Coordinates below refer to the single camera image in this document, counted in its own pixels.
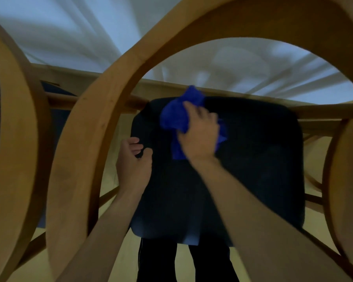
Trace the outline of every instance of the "leg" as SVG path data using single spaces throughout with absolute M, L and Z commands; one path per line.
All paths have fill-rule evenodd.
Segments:
M 167 239 L 141 239 L 138 250 L 137 282 L 177 282 L 177 243 Z
M 230 249 L 219 238 L 202 236 L 198 246 L 189 246 L 195 265 L 196 282 L 239 282 L 230 261 Z

